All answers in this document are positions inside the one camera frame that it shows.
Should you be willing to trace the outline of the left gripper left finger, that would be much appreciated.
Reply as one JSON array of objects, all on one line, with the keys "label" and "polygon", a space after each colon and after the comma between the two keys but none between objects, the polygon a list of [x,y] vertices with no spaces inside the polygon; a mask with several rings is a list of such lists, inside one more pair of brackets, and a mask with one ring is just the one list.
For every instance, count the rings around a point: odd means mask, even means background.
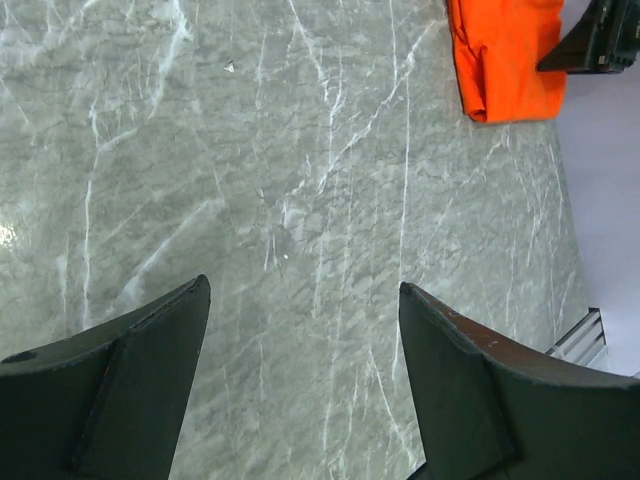
[{"label": "left gripper left finger", "polygon": [[200,275],[1,362],[4,479],[166,479],[210,309]]}]

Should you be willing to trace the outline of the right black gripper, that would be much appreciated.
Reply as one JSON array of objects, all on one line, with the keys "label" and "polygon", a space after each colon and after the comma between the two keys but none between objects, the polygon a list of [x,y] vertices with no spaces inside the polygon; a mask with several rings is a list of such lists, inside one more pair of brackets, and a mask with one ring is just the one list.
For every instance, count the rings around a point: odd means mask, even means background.
[{"label": "right black gripper", "polygon": [[639,54],[639,2],[589,3],[575,26],[537,64],[538,72],[617,74]]}]

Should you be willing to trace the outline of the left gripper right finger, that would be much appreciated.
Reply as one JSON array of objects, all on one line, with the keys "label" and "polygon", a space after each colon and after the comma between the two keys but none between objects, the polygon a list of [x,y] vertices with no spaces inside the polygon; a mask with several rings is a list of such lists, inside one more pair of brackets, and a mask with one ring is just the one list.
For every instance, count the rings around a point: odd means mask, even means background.
[{"label": "left gripper right finger", "polygon": [[418,479],[635,479],[639,382],[533,350],[412,283],[399,327]]}]

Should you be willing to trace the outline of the orange t-shirt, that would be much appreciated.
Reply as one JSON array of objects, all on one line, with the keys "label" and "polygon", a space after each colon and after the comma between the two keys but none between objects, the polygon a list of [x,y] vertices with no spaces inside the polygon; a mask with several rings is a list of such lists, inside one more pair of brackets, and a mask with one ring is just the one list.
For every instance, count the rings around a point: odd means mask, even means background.
[{"label": "orange t-shirt", "polygon": [[447,3],[464,113],[484,124],[540,121],[561,111],[564,72],[538,62],[559,42],[562,1],[454,0]]}]

